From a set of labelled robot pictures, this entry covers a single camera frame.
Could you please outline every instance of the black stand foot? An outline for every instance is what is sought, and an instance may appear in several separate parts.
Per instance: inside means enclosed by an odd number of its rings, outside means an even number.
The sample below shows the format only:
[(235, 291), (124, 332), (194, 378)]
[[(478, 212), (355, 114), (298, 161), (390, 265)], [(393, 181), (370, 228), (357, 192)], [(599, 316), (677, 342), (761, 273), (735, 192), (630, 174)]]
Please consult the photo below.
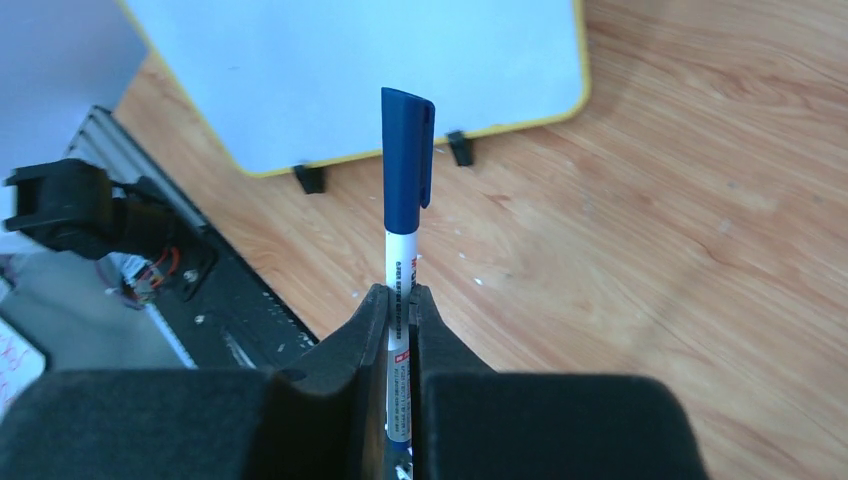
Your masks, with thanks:
[(465, 138), (462, 131), (457, 130), (449, 133), (448, 142), (450, 143), (453, 157), (456, 159), (458, 166), (470, 167), (474, 165), (474, 152), (471, 149), (471, 140)]
[(324, 193), (324, 180), (326, 178), (324, 167), (308, 168), (298, 165), (294, 167), (294, 175), (307, 195)]

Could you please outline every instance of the screw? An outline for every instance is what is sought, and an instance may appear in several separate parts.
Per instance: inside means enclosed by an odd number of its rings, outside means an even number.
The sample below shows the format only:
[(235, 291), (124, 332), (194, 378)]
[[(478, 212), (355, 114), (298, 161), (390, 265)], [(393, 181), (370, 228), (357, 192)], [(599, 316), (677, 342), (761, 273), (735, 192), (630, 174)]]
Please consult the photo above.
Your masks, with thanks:
[(197, 274), (197, 270), (186, 270), (185, 273), (183, 273), (183, 278), (188, 283), (196, 282), (198, 276), (199, 275)]

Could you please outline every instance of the blue cap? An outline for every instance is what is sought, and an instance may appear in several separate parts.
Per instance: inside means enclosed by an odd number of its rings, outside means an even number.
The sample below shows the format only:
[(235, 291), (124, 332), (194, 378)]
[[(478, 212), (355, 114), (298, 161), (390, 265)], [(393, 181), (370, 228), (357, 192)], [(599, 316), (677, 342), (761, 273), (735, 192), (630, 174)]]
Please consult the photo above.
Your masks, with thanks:
[(429, 100), (383, 88), (383, 205), (389, 232), (418, 230), (420, 209), (430, 204), (433, 126)]

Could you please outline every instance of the wooden surface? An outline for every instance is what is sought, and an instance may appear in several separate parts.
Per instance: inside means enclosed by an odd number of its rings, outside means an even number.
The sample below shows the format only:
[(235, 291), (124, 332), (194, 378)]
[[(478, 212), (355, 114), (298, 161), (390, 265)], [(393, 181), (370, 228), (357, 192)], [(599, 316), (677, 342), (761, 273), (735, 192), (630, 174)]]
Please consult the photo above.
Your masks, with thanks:
[[(481, 140), (471, 169), (436, 155), (419, 279), (446, 321), (499, 369), (658, 377), (715, 478), (848, 478), (846, 19), (589, 0), (585, 112)], [(246, 178), (162, 71), (118, 118), (329, 334), (382, 280), (380, 161), (319, 196)]]

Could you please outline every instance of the gray floor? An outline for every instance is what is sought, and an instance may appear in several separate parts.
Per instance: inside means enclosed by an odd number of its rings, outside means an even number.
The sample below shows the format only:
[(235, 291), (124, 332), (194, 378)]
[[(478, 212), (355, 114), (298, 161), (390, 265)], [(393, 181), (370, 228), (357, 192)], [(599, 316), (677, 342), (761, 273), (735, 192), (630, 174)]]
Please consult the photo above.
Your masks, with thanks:
[(14, 256), (11, 270), (15, 287), (0, 315), (44, 353), (48, 370), (182, 368), (144, 310), (106, 293), (93, 262), (41, 252)]

